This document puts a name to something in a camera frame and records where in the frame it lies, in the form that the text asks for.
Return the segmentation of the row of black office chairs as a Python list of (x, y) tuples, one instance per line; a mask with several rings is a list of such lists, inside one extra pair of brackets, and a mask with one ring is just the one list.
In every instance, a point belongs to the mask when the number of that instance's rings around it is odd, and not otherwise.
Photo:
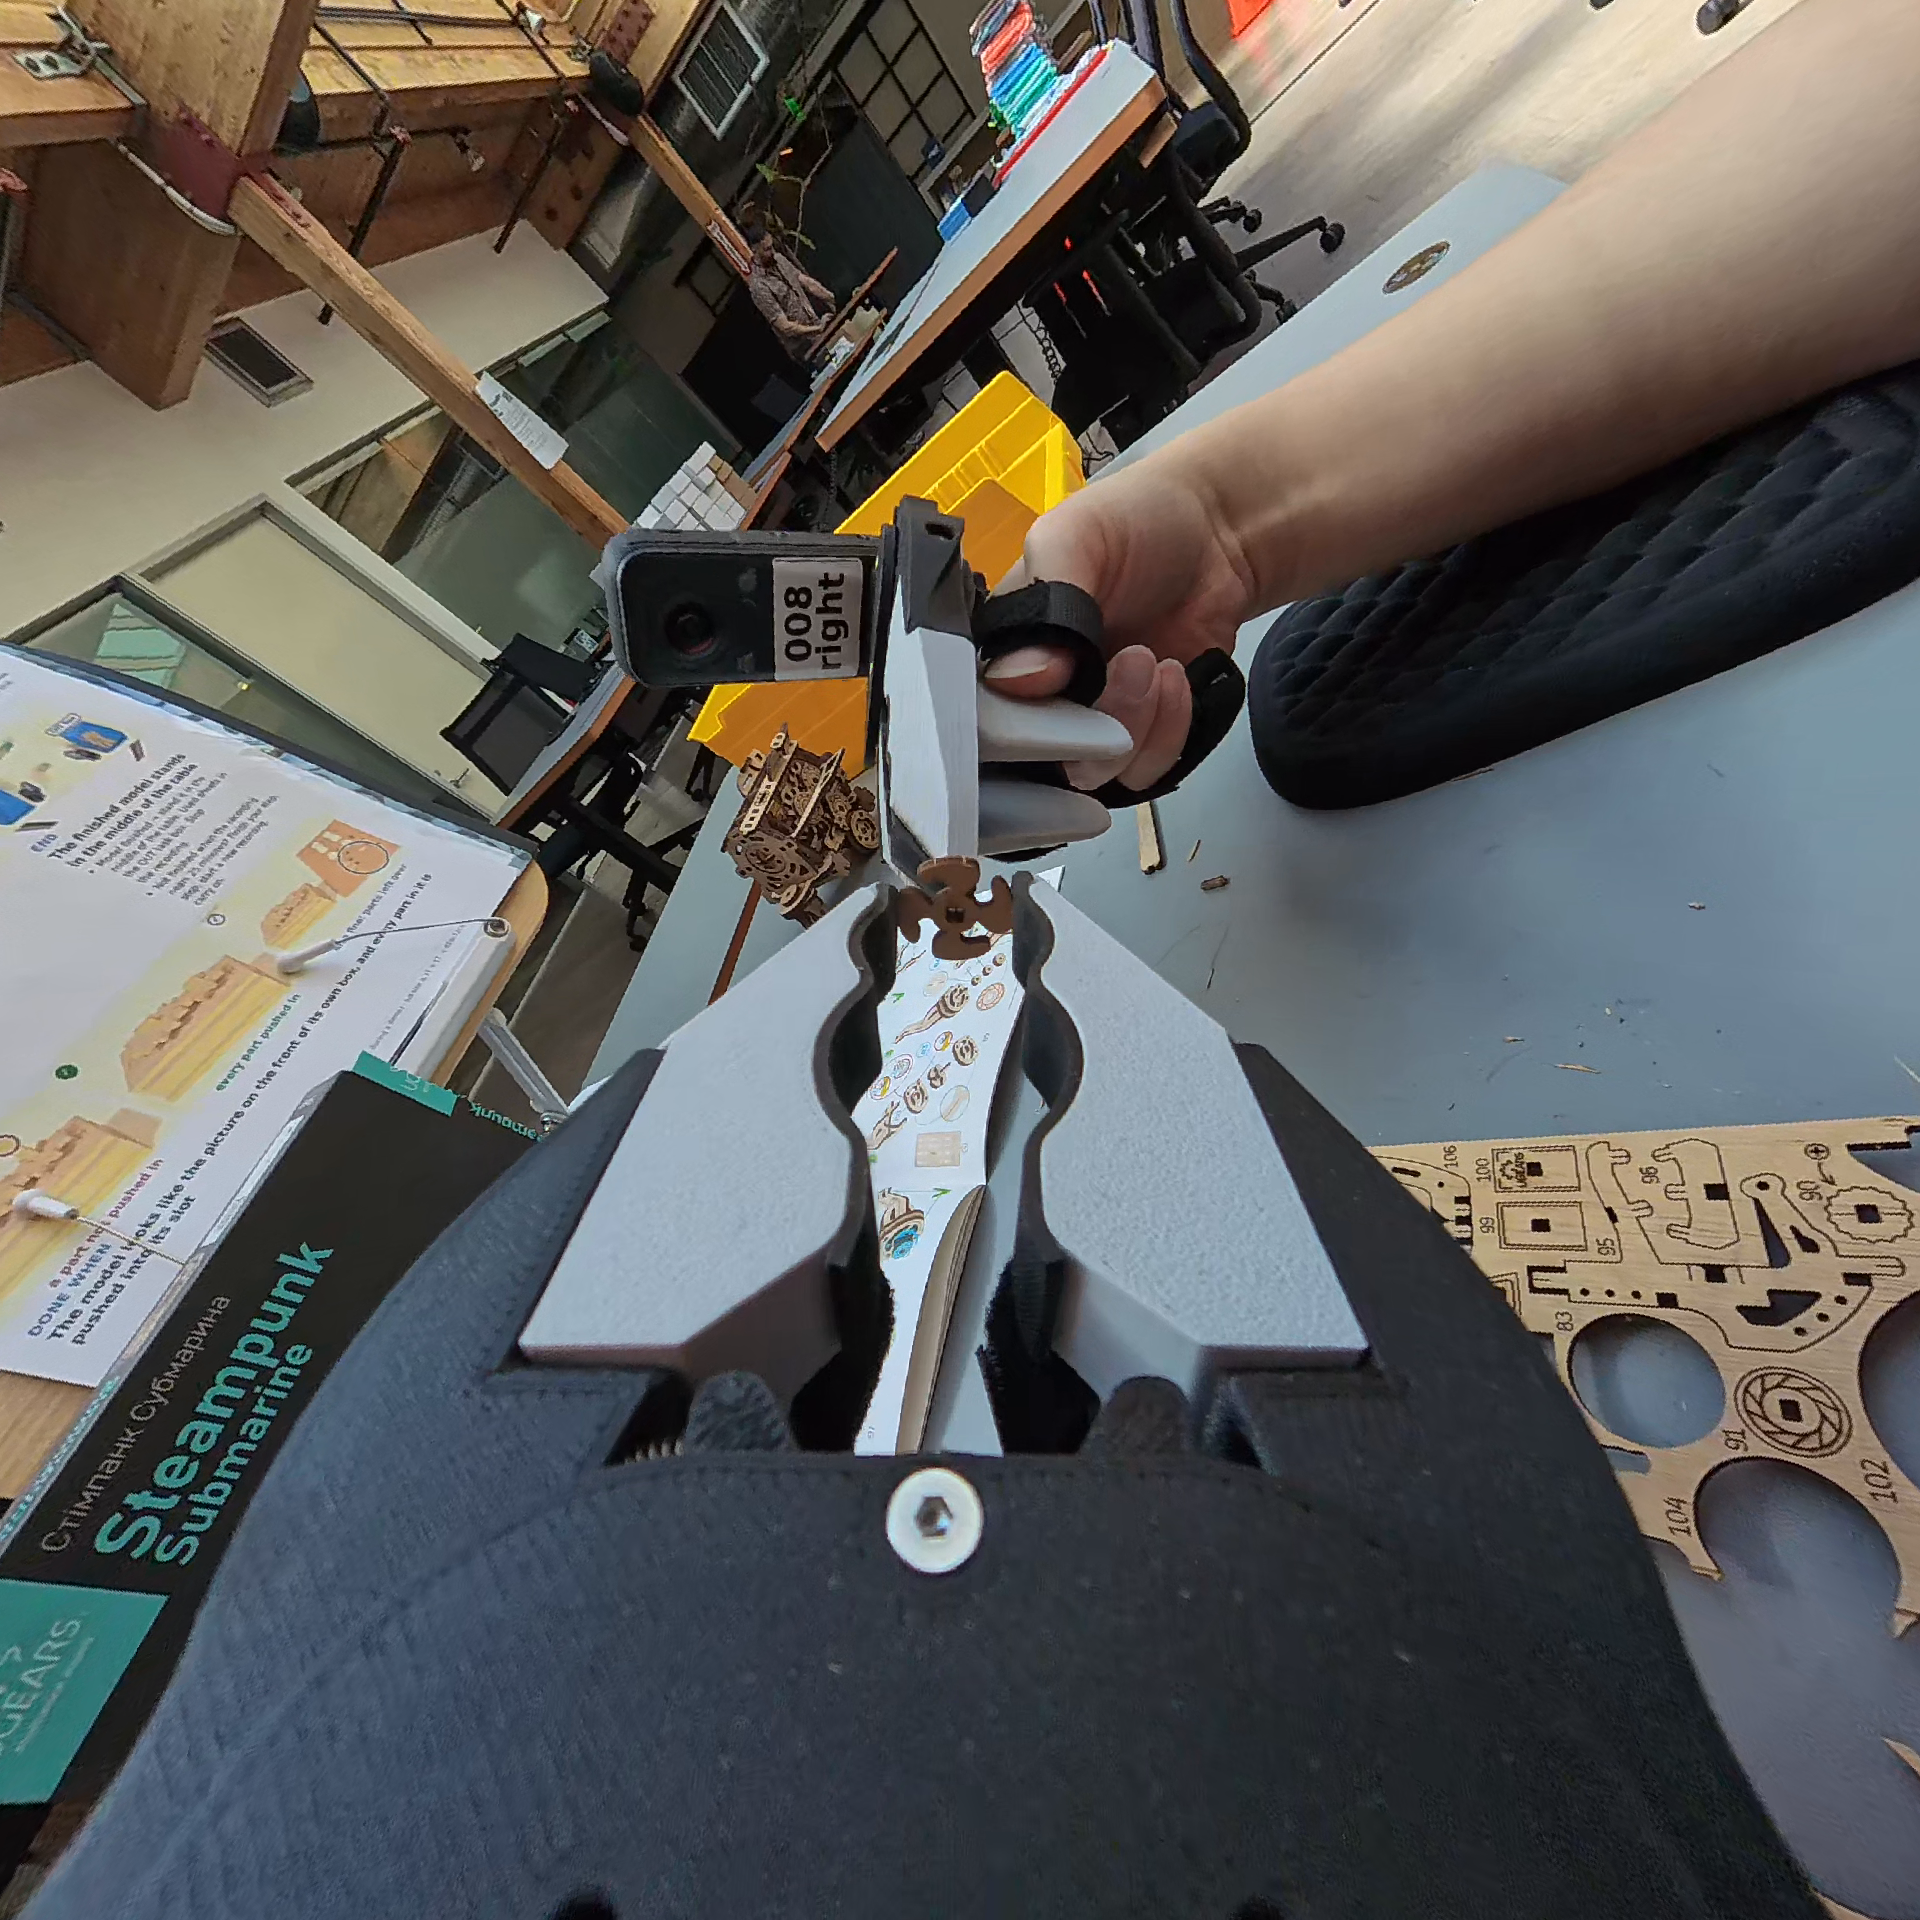
[(1166, 150), (1166, 189), (1160, 203), (1160, 232), (1171, 240), (1171, 262), (1157, 271), (1148, 292), (1168, 298), (1166, 322), (1200, 364), (1217, 352), (1248, 341), (1267, 303), (1277, 322), (1292, 320), (1299, 306), (1277, 288), (1257, 278), (1257, 267), (1305, 238), (1315, 236), (1323, 254), (1346, 243), (1346, 228), (1326, 216), (1275, 230), (1253, 247), (1230, 247), (1228, 224), (1257, 228), (1262, 215), (1241, 200), (1212, 195), (1233, 162), (1253, 142), (1253, 122), (1240, 94), (1225, 80), (1214, 56), (1193, 31), (1187, 2), (1168, 5), (1171, 27), (1188, 68), (1206, 94), (1206, 104), (1182, 115)]

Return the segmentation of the person's right forearm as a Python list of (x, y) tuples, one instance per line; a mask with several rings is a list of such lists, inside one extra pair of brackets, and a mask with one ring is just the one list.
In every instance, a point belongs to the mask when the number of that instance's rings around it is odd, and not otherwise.
[(1230, 623), (1917, 355), (1917, 7), (1800, 5), (1500, 247), (1222, 415)]

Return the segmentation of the assembly instruction booklet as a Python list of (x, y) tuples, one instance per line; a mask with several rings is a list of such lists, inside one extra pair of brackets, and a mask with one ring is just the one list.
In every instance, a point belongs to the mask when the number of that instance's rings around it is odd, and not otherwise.
[(992, 1104), (1021, 996), (1008, 932), (961, 960), (938, 957), (931, 938), (899, 944), (897, 984), (878, 1007), (881, 1068), (854, 1104), (893, 1302), (854, 1438), (862, 1455), (921, 1447), (988, 1188)]

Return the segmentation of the laser-cut plywood parts sheet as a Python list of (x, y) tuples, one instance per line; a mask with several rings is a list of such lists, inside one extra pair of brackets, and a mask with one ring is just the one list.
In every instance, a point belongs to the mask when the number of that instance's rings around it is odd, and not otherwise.
[(1915, 1648), (1915, 1118), (1379, 1144), (1544, 1339), (1627, 1508), (1708, 1579), (1737, 1464), (1853, 1502)]

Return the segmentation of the small wooden wheel part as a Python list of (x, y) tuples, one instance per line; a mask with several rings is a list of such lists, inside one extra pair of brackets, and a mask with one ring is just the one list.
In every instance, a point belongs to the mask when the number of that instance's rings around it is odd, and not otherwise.
[(992, 877), (980, 895), (979, 863), (966, 854), (932, 858), (920, 863), (915, 885), (899, 891), (897, 926), (905, 942), (931, 931), (931, 954), (945, 963), (970, 963), (1012, 931), (1014, 894), (1006, 877)]

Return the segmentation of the yellow storage bin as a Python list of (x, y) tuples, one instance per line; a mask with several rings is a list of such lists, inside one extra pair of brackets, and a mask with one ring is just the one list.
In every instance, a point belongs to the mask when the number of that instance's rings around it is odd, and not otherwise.
[[(1000, 586), (1019, 562), (1034, 522), (1084, 484), (1084, 453), (1069, 428), (1014, 375), (997, 375), (838, 532), (875, 536), (899, 502), (921, 496), (962, 522), (966, 562), (986, 586)], [(690, 739), (722, 762), (744, 763), (780, 728), (809, 752), (841, 752), (843, 772), (857, 776), (867, 763), (869, 684), (722, 686), (706, 696)]]

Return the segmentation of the stack of colourful trays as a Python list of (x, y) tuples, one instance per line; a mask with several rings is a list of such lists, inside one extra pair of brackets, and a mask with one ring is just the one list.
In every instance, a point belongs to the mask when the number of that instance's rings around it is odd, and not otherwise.
[(970, 44), (990, 99), (992, 124), (1012, 142), (1036, 132), (1081, 67), (1108, 39), (1102, 2), (990, 2)]

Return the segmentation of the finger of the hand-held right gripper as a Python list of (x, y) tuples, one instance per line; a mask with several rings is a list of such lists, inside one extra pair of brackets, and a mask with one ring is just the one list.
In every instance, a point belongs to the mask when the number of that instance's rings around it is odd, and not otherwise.
[(881, 671), (881, 851), (900, 879), (979, 858), (977, 647), (892, 629)]

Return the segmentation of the assembled wooden model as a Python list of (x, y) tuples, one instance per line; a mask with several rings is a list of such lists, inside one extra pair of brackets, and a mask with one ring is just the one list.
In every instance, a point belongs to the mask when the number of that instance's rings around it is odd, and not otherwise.
[(812, 926), (827, 909), (820, 885), (881, 851), (874, 790), (843, 774), (841, 752), (809, 752), (788, 726), (741, 763), (736, 781), (741, 806), (722, 851), (780, 917)]

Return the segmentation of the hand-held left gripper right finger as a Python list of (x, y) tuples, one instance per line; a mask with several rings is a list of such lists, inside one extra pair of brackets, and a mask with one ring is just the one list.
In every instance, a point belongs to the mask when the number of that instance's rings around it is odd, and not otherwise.
[(1228, 1030), (1057, 887), (1014, 883), (1019, 1064), (1041, 1102), (992, 1295), (1006, 1450), (1078, 1450), (1131, 1380), (1193, 1420), (1236, 1376), (1369, 1343)]

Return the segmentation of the white paper notice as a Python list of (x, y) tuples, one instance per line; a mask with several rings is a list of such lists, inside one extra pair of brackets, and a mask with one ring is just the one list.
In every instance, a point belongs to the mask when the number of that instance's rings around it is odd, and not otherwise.
[(565, 463), (570, 451), (565, 435), (541, 421), (539, 411), (514, 396), (493, 373), (483, 373), (476, 380), (476, 396), (541, 468), (553, 471)]

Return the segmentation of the black mesh desk chair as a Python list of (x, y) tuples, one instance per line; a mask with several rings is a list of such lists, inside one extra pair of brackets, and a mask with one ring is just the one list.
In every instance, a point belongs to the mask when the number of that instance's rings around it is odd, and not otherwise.
[(442, 739), (500, 792), (509, 792), (553, 744), (609, 671), (601, 655), (574, 655), (516, 634), (499, 648), (468, 707)]

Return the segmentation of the long grey-topped desk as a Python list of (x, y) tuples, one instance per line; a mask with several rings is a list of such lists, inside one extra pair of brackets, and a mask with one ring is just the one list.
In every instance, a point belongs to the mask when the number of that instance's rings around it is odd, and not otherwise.
[(1064, 104), (1006, 171), (995, 198), (954, 240), (886, 322), (816, 440), (838, 448), (882, 404), (921, 396), (1025, 298), (1044, 251), (1072, 215), (1139, 152), (1161, 122), (1168, 94), (1160, 71), (1114, 42), (1085, 61)]

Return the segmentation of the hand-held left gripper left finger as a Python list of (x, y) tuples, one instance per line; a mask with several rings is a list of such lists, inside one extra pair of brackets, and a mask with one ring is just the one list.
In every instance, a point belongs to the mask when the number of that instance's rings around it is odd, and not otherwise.
[(870, 1149), (897, 890), (864, 885), (653, 1058), (520, 1348), (763, 1380), (805, 1450), (850, 1450), (893, 1332)]

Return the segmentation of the black model kit box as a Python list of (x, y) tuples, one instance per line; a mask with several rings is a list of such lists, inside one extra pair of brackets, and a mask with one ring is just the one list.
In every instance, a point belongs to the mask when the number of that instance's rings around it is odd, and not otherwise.
[(338, 1071), (305, 1102), (4, 1508), (4, 1807), (109, 1779), (321, 1382), (428, 1243), (534, 1140), (389, 1068)]

